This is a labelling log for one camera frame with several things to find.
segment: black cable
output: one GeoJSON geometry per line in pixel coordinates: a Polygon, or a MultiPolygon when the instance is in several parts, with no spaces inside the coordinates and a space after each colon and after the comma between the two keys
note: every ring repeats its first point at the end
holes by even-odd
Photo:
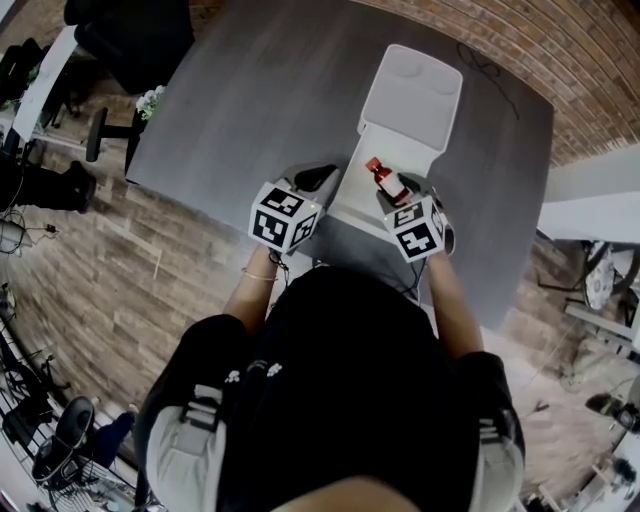
{"type": "Polygon", "coordinates": [[[420,285],[420,277],[424,273],[424,269],[427,266],[427,258],[424,258],[422,260],[422,266],[420,267],[420,272],[416,272],[416,267],[413,266],[413,263],[410,263],[409,266],[411,267],[411,271],[413,272],[413,277],[414,277],[413,284],[408,288],[405,288],[404,290],[402,290],[400,293],[402,295],[411,293],[411,295],[413,296],[413,292],[415,292],[418,289],[418,286],[420,285]]]}
{"type": "Polygon", "coordinates": [[[481,64],[478,58],[476,57],[475,52],[473,52],[471,48],[469,48],[467,45],[463,43],[458,43],[456,45],[456,50],[458,51],[458,57],[460,57],[460,60],[462,62],[464,62],[473,71],[477,71],[478,73],[483,74],[485,77],[487,77],[487,80],[489,80],[493,85],[495,85],[498,88],[498,90],[500,91],[500,94],[502,94],[502,97],[506,100],[506,102],[509,105],[511,105],[511,108],[513,109],[513,113],[515,114],[516,119],[520,121],[520,114],[518,112],[518,109],[516,108],[516,104],[513,101],[511,101],[509,96],[507,96],[507,93],[504,92],[504,89],[498,82],[498,78],[500,78],[500,75],[501,75],[500,68],[491,62],[485,62],[484,64],[481,64]],[[464,51],[468,52],[468,55],[466,56],[463,55],[464,53],[463,49],[464,51]]]}
{"type": "Polygon", "coordinates": [[[24,221],[24,215],[22,214],[22,212],[20,210],[16,210],[14,208],[10,208],[8,212],[5,212],[5,214],[2,216],[2,219],[0,219],[0,254],[14,254],[15,252],[18,251],[18,249],[20,249],[20,246],[22,245],[22,242],[24,241],[24,235],[27,232],[26,229],[26,224],[24,221]],[[17,224],[15,222],[13,222],[13,220],[11,220],[11,217],[17,215],[18,219],[21,221],[22,224],[17,224]],[[2,240],[3,240],[3,235],[4,235],[4,225],[5,225],[5,221],[6,219],[9,218],[9,222],[16,224],[18,226],[20,226],[22,228],[22,233],[20,233],[20,240],[18,240],[18,243],[16,244],[16,246],[11,249],[10,251],[3,251],[1,249],[2,247],[2,240]]]}
{"type": "Polygon", "coordinates": [[[279,252],[274,250],[269,251],[269,260],[271,263],[275,263],[278,267],[280,267],[284,273],[284,289],[289,288],[289,267],[282,261],[282,257],[279,252]]]}

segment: flower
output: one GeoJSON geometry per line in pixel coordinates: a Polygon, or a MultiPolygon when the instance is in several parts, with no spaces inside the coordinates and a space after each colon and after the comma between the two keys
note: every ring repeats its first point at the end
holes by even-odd
{"type": "Polygon", "coordinates": [[[282,365],[279,363],[274,364],[267,372],[267,377],[273,377],[276,373],[282,370],[282,365]]]}
{"type": "Polygon", "coordinates": [[[159,85],[155,88],[155,90],[150,90],[144,93],[144,95],[138,98],[136,101],[136,110],[140,114],[140,117],[145,121],[151,119],[153,112],[158,106],[158,102],[160,101],[160,96],[164,93],[164,87],[159,85]]]}
{"type": "Polygon", "coordinates": [[[233,370],[229,372],[229,375],[224,381],[227,383],[240,382],[240,372],[238,370],[233,370]]]}

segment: floor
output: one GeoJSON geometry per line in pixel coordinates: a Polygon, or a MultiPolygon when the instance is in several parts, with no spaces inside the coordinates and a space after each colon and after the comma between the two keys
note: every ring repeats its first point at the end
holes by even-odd
{"type": "MultiPolygon", "coordinates": [[[[37,2],[30,0],[25,9],[37,2]]],[[[0,45],[8,37],[2,34],[0,45]]],[[[109,81],[99,84],[79,118],[63,118],[60,132],[82,139],[92,114],[103,106],[109,108],[110,123],[124,125],[135,99],[109,81]]],[[[60,234],[39,239],[32,231],[37,244],[0,259],[0,278],[18,297],[12,328],[29,349],[55,355],[57,378],[72,384],[69,396],[98,396],[105,407],[124,407],[144,399],[190,324],[221,311],[253,244],[198,212],[127,183],[124,144],[107,141],[104,149],[95,165],[86,164],[99,182],[91,210],[79,215],[27,208],[28,226],[53,224],[60,234]]],[[[43,163],[63,172],[82,157],[49,146],[43,163]]],[[[291,267],[294,276],[300,275],[310,262],[296,256],[291,267]]],[[[590,465],[622,435],[584,407],[586,398],[623,382],[617,392],[624,394],[626,381],[638,373],[635,364],[615,356],[562,313],[562,294],[537,286],[538,275],[570,283],[576,268],[575,258],[537,239],[504,325],[499,332],[484,332],[487,349],[505,361],[525,431],[523,492],[545,484],[559,500],[581,488],[592,474],[590,465]],[[568,392],[560,374],[580,346],[602,352],[602,363],[568,392]],[[539,402],[549,407],[535,412],[539,402]]],[[[283,284],[278,282],[278,291],[283,284]]]]}

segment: black shirt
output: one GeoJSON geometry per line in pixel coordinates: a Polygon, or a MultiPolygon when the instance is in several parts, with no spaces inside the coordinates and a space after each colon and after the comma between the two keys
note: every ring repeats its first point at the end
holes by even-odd
{"type": "Polygon", "coordinates": [[[380,480],[421,510],[440,496],[447,510],[466,511],[480,418],[501,433],[505,413],[515,418],[498,357],[452,360],[424,311],[335,268],[295,280],[257,339],[229,316],[189,329],[138,421],[142,466],[158,412],[186,405],[195,384],[224,388],[221,512],[273,510],[353,476],[380,480]]]}

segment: tabletop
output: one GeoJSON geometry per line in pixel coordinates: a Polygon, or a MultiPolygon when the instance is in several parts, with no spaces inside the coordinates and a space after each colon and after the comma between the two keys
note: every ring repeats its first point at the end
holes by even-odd
{"type": "MultiPolygon", "coordinates": [[[[246,232],[265,181],[305,162],[347,168],[362,107],[394,43],[463,74],[449,147],[429,179],[456,230],[453,264],[471,308],[495,328],[535,235],[553,108],[503,72],[498,81],[517,119],[496,86],[461,60],[456,41],[424,25],[348,0],[228,0],[169,83],[127,177],[246,232]]],[[[301,250],[398,288],[413,281],[393,245],[331,217],[301,250]]]]}

